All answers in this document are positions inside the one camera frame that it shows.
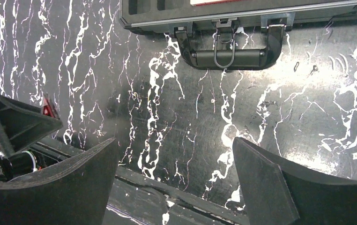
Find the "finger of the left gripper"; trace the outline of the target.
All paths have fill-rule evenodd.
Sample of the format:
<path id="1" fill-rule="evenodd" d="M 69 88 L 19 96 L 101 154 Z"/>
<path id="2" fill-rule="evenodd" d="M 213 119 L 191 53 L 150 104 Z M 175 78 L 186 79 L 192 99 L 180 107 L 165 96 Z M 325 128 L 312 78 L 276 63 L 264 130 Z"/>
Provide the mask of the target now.
<path id="1" fill-rule="evenodd" d="M 0 150 L 11 156 L 63 127 L 61 119 L 0 94 Z"/>

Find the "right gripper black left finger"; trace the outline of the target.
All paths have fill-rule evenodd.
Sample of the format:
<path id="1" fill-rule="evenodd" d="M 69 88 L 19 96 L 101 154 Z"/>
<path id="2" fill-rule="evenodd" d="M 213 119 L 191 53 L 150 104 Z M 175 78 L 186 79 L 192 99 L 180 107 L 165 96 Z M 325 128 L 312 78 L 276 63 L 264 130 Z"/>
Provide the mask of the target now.
<path id="1" fill-rule="evenodd" d="M 118 151 L 110 138 L 40 171 L 0 181 L 0 225 L 100 225 Z"/>

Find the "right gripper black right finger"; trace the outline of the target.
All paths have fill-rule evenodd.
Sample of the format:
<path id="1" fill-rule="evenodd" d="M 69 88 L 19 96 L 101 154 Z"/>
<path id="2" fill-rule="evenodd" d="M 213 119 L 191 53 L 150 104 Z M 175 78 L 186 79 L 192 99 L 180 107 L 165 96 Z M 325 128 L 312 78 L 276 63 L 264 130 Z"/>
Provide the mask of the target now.
<path id="1" fill-rule="evenodd" d="M 234 163 L 252 225 L 357 225 L 357 180 L 309 169 L 236 137 Z"/>

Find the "red all-in triangle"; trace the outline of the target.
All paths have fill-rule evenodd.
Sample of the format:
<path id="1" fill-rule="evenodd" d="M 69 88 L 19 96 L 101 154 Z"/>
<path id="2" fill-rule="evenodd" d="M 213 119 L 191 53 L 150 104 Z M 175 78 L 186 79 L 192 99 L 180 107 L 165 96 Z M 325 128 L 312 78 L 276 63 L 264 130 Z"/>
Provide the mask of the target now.
<path id="1" fill-rule="evenodd" d="M 47 96 L 43 97 L 42 114 L 52 118 L 59 117 L 53 102 Z"/>

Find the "black poker set case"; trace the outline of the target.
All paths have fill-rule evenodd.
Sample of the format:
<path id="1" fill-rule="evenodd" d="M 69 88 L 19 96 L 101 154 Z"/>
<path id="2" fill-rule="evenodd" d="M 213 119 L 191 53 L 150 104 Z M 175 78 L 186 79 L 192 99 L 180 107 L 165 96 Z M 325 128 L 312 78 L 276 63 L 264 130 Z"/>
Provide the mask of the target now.
<path id="1" fill-rule="evenodd" d="M 119 21 L 139 35 L 165 33 L 176 39 L 182 59 L 197 69 L 263 70 L 279 58 L 283 36 L 297 23 L 357 20 L 357 0 L 233 0 L 192 5 L 188 0 L 122 0 Z M 235 49 L 240 27 L 260 27 L 263 49 Z M 195 50 L 196 31 L 216 30 L 215 45 Z"/>

